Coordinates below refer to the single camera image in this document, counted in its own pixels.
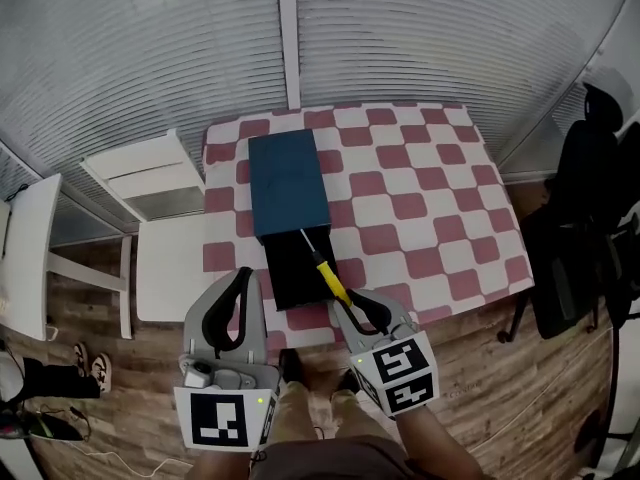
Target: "red and white tablecloth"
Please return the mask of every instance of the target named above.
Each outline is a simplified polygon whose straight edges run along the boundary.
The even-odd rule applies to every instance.
[[[324,304],[276,311],[253,235],[247,139],[304,128],[314,132],[347,288],[389,295],[426,324],[533,285],[511,203],[465,107],[363,103],[240,117],[206,135],[203,267],[216,279],[240,266],[258,272],[271,349],[342,340]]]

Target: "yellow screwdriver handle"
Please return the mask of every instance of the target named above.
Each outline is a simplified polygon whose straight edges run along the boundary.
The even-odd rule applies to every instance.
[[[342,286],[340,279],[336,277],[328,263],[326,261],[323,261],[317,266],[317,269],[322,274],[322,277],[324,277],[327,286],[329,286],[329,289],[333,292],[333,294],[338,299],[342,299],[347,304],[347,307],[351,307],[352,302],[351,298],[347,295],[347,290],[344,289],[344,286]]]

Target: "beige pants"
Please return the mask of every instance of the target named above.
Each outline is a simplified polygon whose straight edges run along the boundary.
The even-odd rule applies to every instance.
[[[369,435],[393,440],[376,420],[362,410],[351,391],[345,389],[334,393],[331,409],[333,417],[340,423],[336,438]],[[309,391],[300,382],[289,382],[280,397],[268,444],[317,439],[309,414]]]

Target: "foot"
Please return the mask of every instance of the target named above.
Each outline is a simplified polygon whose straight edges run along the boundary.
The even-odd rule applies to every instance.
[[[280,351],[279,365],[280,373],[285,382],[300,382],[306,387],[302,362],[295,349],[282,349]]]
[[[344,389],[348,389],[354,395],[358,391],[360,391],[360,384],[358,383],[358,379],[356,379],[355,374],[351,370],[347,370],[347,373],[344,374],[344,376],[340,380],[340,384],[338,384],[338,387],[336,388],[336,391],[342,391]]]
[[[98,381],[100,393],[111,391],[111,361],[107,354],[100,354],[91,365],[91,376]]]
[[[73,346],[73,353],[76,355],[78,375],[80,375],[80,377],[86,377],[89,375],[89,355],[87,354],[87,347],[85,347],[82,342],[76,343]]]

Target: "blue box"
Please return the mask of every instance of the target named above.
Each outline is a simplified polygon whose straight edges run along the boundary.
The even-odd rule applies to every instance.
[[[253,230],[265,235],[330,226],[329,203],[311,130],[249,139]]]

